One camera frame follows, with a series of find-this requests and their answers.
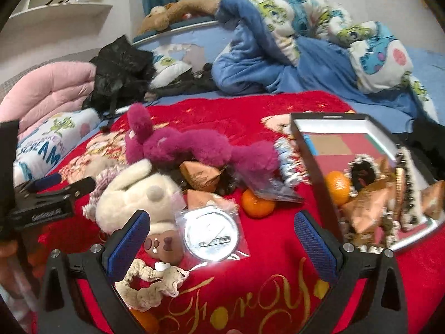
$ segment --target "metal screw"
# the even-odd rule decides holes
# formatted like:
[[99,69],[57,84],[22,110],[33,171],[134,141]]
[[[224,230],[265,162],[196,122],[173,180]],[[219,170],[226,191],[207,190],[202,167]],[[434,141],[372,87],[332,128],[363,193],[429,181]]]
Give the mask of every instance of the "metal screw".
[[97,252],[101,251],[101,249],[102,249],[101,244],[94,244],[93,246],[90,247],[90,251],[93,253],[97,253]]
[[51,251],[51,257],[52,258],[57,258],[57,256],[60,255],[60,250],[59,249],[55,249],[53,251]]
[[385,254],[386,257],[391,258],[394,257],[394,252],[390,249],[384,249],[383,253]]
[[352,252],[352,251],[354,251],[354,245],[347,242],[347,243],[343,244],[343,249],[346,252]]

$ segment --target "red blanket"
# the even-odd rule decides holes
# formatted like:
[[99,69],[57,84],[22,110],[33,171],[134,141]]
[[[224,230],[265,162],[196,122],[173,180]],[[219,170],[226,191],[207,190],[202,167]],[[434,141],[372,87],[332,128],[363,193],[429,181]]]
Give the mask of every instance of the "red blanket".
[[[264,117],[308,110],[346,112],[350,107],[332,95],[307,92],[230,100],[190,99],[149,109],[156,124],[169,122],[179,130],[216,129],[228,136],[232,144],[243,145],[261,139],[273,141],[279,136],[266,128],[261,121]],[[126,116],[113,125],[113,130],[121,128],[128,128]],[[83,143],[77,147],[57,169],[82,154],[85,146]],[[318,220],[318,212],[312,188],[302,184],[299,193],[306,200],[302,207],[283,204],[262,220],[252,220],[241,210],[251,257],[193,271],[178,298],[165,298],[160,307],[152,309],[161,322],[161,333],[210,334],[229,329],[244,334],[289,333],[306,322],[320,302],[314,295],[318,277],[294,234],[293,218],[304,208]],[[233,197],[239,202],[240,192]],[[79,200],[77,209],[86,200]],[[48,250],[57,247],[65,252],[79,252],[98,241],[97,233],[96,225],[78,214],[47,226],[39,241]],[[397,255],[406,290],[410,333],[422,328],[445,293],[443,249],[445,234],[441,232]],[[140,252],[140,256],[146,258],[145,253]],[[349,322],[360,292],[357,287],[337,330]],[[84,295],[91,304],[90,295]],[[98,326],[109,332],[93,304],[90,310]]]

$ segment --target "mandarin orange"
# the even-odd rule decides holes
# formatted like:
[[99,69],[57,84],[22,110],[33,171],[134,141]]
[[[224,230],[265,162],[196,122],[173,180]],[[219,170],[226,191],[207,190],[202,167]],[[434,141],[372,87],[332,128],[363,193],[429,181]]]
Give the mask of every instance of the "mandarin orange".
[[275,202],[257,197],[250,189],[247,189],[241,196],[241,207],[247,216],[263,218],[272,213],[275,209]]
[[342,172],[336,170],[332,171],[324,178],[324,180],[333,203],[337,206],[341,206],[348,202],[350,182]]

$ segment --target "tray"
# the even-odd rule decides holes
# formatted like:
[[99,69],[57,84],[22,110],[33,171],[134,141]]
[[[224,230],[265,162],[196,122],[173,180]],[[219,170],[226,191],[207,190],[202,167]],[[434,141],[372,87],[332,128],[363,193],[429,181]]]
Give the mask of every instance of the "tray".
[[[333,204],[328,189],[324,183],[323,172],[319,166],[320,158],[312,154],[312,152],[314,152],[314,147],[307,141],[306,134],[365,134],[366,137],[369,138],[369,141],[372,141],[380,154],[388,156],[392,161],[395,160],[395,154],[397,153],[396,145],[403,145],[403,143],[367,114],[292,113],[291,131],[311,177],[311,182],[314,187],[314,196],[317,200],[317,207],[323,226],[331,231],[340,242],[343,242],[344,239],[338,225],[340,213],[337,207]],[[433,184],[435,180],[431,172],[412,152],[411,156],[415,165],[414,174],[419,188],[423,189]],[[393,251],[405,249],[411,244],[435,232],[444,222],[444,211],[441,212],[439,220],[433,220],[432,218],[425,216],[419,225],[421,227],[420,229],[414,229],[393,244],[390,249]]]

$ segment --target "clear plastic bag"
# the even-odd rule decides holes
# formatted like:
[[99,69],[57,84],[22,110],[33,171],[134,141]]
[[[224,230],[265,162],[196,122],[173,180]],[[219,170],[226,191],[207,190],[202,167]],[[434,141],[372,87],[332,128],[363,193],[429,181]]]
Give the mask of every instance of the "clear plastic bag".
[[236,172],[236,178],[243,181],[253,193],[270,201],[284,201],[302,203],[304,198],[296,193],[292,188],[286,186],[283,181],[275,177],[256,177],[248,173]]
[[183,211],[176,224],[184,245],[181,267],[185,270],[250,256],[237,210],[205,206]]

